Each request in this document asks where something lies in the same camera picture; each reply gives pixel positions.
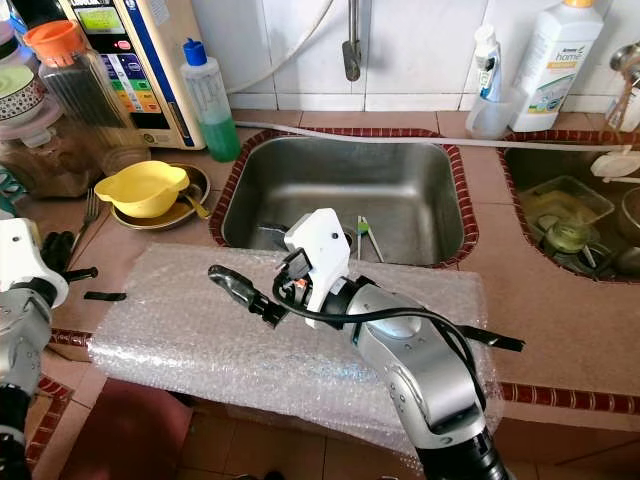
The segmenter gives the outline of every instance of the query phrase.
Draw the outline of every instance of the spoon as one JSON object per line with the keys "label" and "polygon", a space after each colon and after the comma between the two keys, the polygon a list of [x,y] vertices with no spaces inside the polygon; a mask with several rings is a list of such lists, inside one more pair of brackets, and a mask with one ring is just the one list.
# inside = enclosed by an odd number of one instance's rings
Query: spoon
{"label": "spoon", "polygon": [[202,218],[203,220],[206,220],[207,218],[209,218],[211,216],[211,212],[209,210],[207,210],[206,208],[204,208],[200,203],[196,202],[193,197],[191,195],[193,195],[193,191],[194,190],[200,190],[197,186],[195,185],[189,185],[187,188],[185,188],[184,190],[182,190],[180,192],[180,196],[184,197],[188,200],[188,202],[191,204],[191,206],[193,207],[193,209],[196,211],[196,213],[198,214],[198,216],[200,218]]}

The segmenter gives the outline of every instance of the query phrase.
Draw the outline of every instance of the faucet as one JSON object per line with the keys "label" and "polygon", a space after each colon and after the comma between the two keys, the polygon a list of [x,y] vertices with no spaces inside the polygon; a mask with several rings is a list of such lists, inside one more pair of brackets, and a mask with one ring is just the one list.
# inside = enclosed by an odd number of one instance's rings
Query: faucet
{"label": "faucet", "polygon": [[349,0],[349,40],[342,44],[344,73],[347,80],[355,82],[360,78],[360,40],[358,40],[358,0]]}
{"label": "faucet", "polygon": [[609,65],[623,76],[628,75],[633,84],[640,80],[640,42],[619,48],[611,57]]}
{"label": "faucet", "polygon": [[609,61],[609,66],[616,72],[620,72],[624,78],[625,87],[607,111],[605,118],[614,131],[630,132],[637,125],[633,120],[627,122],[626,115],[633,97],[633,89],[640,86],[640,42],[625,45],[616,50]]}

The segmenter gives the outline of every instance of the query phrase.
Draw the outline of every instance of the orange lid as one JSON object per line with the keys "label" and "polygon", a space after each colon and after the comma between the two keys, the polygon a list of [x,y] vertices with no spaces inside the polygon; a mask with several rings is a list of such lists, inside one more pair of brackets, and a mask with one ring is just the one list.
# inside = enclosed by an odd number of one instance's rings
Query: orange lid
{"label": "orange lid", "polygon": [[593,6],[593,0],[564,0],[565,5],[577,8],[588,8]]}
{"label": "orange lid", "polygon": [[74,63],[72,53],[87,50],[80,26],[69,20],[56,20],[32,28],[23,39],[42,62],[52,67],[71,65]]}

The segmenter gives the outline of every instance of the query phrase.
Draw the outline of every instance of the blue cap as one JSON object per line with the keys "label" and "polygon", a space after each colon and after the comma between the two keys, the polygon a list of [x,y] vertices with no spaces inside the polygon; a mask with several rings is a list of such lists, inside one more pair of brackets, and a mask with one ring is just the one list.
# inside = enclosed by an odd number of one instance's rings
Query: blue cap
{"label": "blue cap", "polygon": [[191,38],[187,40],[187,43],[182,46],[184,56],[187,58],[187,63],[194,67],[207,63],[207,52],[204,51],[202,42],[195,42]]}

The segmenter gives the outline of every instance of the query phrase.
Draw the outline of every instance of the white hose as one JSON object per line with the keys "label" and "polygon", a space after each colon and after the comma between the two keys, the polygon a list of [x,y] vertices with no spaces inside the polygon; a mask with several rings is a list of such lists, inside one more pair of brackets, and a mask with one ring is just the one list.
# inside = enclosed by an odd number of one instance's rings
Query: white hose
{"label": "white hose", "polygon": [[306,137],[326,138],[341,142],[357,143],[428,143],[432,145],[460,145],[469,147],[492,148],[526,148],[529,150],[561,150],[567,152],[603,152],[618,151],[628,148],[628,145],[566,145],[560,143],[535,142],[504,142],[502,140],[473,140],[470,138],[441,138],[441,137],[353,137],[349,135],[334,135],[332,133],[315,132],[305,128],[288,127],[264,122],[236,122],[237,127],[262,128],[295,133]]}
{"label": "white hose", "polygon": [[327,0],[325,2],[324,6],[320,10],[320,15],[318,15],[318,18],[316,18],[315,22],[313,22],[313,25],[311,25],[311,28],[300,38],[300,41],[291,50],[289,50],[284,57],[282,57],[282,59],[277,64],[272,65],[271,68],[266,72],[262,72],[262,74],[260,74],[258,78],[255,78],[248,82],[241,83],[240,85],[236,85],[235,87],[227,88],[226,89],[227,95],[229,95],[230,93],[240,92],[246,88],[251,87],[252,85],[255,85],[258,82],[261,82],[265,78],[269,78],[271,75],[277,72],[280,69],[280,67],[282,67],[282,65],[284,65],[289,60],[291,60],[294,56],[296,56],[300,51],[300,49],[302,48],[302,46],[306,43],[306,41],[309,40],[309,37],[311,37],[311,35],[313,35],[314,32],[318,29],[318,27],[322,23],[322,20],[327,15],[327,12],[329,11],[329,8],[331,7],[331,5],[333,5],[333,0]]}

